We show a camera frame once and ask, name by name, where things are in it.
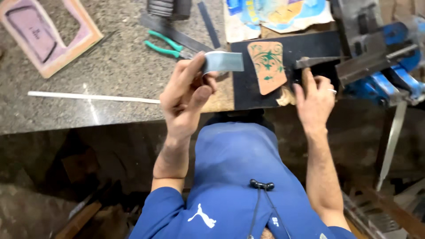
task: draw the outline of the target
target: countertop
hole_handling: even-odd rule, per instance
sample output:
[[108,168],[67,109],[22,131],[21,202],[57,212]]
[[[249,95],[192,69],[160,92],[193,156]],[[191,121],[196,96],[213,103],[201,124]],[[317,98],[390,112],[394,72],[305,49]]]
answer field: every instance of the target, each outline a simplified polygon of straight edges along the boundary
[[[189,20],[175,21],[173,26],[212,48],[198,2],[193,0]],[[72,32],[78,27],[65,19],[70,16],[63,14],[62,2],[40,0],[40,3],[64,41],[72,39]],[[146,11],[145,0],[81,0],[81,3],[105,36],[118,31],[91,54],[83,54],[48,79],[41,77],[0,25],[0,48],[6,50],[0,62],[0,134],[163,119],[156,104],[27,96],[28,91],[50,91],[158,99],[166,86],[177,60],[143,44],[149,39],[166,46],[163,41],[148,36],[147,29],[139,23],[141,13]],[[205,4],[224,46],[223,3],[212,0]]]

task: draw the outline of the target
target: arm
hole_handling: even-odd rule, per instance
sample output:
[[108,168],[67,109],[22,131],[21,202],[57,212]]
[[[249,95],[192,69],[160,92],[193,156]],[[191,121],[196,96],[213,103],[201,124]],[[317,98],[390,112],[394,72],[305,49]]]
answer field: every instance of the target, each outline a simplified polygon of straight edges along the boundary
[[193,60],[179,61],[159,97],[167,124],[167,138],[153,167],[151,191],[161,187],[183,191],[189,165],[190,137],[198,127],[202,107],[217,88],[216,73],[204,76],[209,85],[201,85],[200,70],[204,61],[203,52]]
[[329,226],[350,230],[344,217],[344,204],[337,172],[327,139],[326,121],[335,103],[331,81],[326,77],[313,77],[304,70],[303,88],[295,84],[297,110],[308,142],[306,191],[312,208]]

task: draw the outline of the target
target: man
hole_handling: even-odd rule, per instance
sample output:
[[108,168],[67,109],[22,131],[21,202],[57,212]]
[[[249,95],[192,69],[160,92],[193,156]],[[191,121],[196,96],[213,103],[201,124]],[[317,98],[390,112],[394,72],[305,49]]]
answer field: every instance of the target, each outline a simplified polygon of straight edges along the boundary
[[130,239],[355,238],[344,218],[327,142],[334,87],[308,71],[306,94],[294,86],[308,141],[306,191],[282,163],[271,130],[257,123],[218,122],[199,132],[194,185],[183,201],[190,137],[202,106],[217,88],[216,74],[204,76],[208,85],[199,83],[204,61],[199,53],[177,63],[160,96],[168,134],[153,169],[152,191]]

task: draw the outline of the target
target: green pliers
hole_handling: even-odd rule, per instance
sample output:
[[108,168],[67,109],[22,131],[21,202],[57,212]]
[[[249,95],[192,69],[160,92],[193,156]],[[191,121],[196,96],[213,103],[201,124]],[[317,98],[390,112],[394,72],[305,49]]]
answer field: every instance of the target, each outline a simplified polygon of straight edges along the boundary
[[148,41],[148,40],[144,41],[144,43],[145,43],[147,46],[149,46],[150,48],[154,49],[155,51],[157,51],[157,52],[159,52],[159,53],[164,53],[164,54],[168,54],[168,55],[173,55],[175,58],[179,58],[179,57],[184,58],[184,59],[192,59],[192,58],[193,58],[193,55],[192,55],[192,54],[190,54],[190,53],[188,53],[188,52],[185,52],[185,51],[182,51],[182,50],[183,50],[183,46],[181,46],[181,45],[179,45],[179,44],[177,44],[177,43],[173,42],[173,40],[171,40],[170,38],[168,38],[168,37],[166,37],[166,36],[162,35],[161,33],[156,32],[156,31],[149,30],[149,31],[147,31],[147,32],[148,32],[149,34],[151,34],[151,35],[154,35],[154,36],[157,36],[157,37],[159,37],[159,38],[163,39],[163,40],[164,40],[164,41],[166,41],[166,42],[167,42],[167,43],[168,43],[171,47],[173,47],[173,48],[174,48],[174,50],[175,50],[175,51],[173,51],[173,50],[163,49],[163,48],[160,48],[160,47],[158,47],[158,46],[156,46],[156,45],[152,44],[152,43],[151,43],[150,41]]

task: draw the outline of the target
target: white rod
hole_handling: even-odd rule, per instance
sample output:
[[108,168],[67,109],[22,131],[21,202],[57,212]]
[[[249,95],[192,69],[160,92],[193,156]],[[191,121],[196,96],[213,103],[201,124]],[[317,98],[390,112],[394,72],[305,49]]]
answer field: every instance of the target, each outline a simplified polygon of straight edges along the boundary
[[85,99],[85,100],[115,100],[115,101],[137,101],[151,104],[159,104],[159,100],[151,100],[137,97],[119,97],[107,95],[89,95],[89,94],[72,94],[72,93],[59,93],[59,92],[45,92],[45,91],[28,91],[29,96],[40,97],[57,97],[57,98],[70,98],[70,99]]

